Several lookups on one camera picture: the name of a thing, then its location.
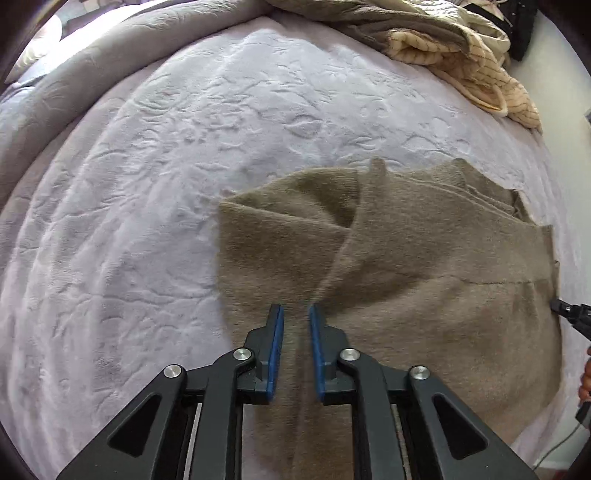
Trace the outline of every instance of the white wall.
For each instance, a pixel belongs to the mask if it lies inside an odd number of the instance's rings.
[[[535,21],[526,58],[509,72],[527,89],[537,105],[544,140],[556,161],[570,221],[580,235],[580,268],[587,277],[584,299],[591,303],[591,125],[584,115],[591,109],[591,77],[556,26],[541,14]],[[577,425],[573,404],[562,418],[551,441],[556,445]],[[589,438],[580,431],[544,462],[546,468],[567,469]]]

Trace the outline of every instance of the bed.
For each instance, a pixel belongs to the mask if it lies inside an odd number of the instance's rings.
[[[217,202],[297,170],[465,158],[554,225],[560,295],[580,303],[579,240],[539,132],[262,1],[148,10],[0,102],[0,421],[39,479],[162,367],[233,347]],[[563,324],[559,394],[512,445],[526,462],[576,402],[585,349]],[[245,479],[277,478],[243,456]]]

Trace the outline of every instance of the brown sweater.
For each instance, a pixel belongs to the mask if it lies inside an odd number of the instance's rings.
[[[462,160],[302,171],[222,202],[219,286],[234,341],[270,303],[285,306],[276,400],[255,416],[258,456],[286,479],[352,478],[348,409],[315,403],[312,301],[379,362],[427,365],[511,443],[560,382],[556,273],[551,227]]]

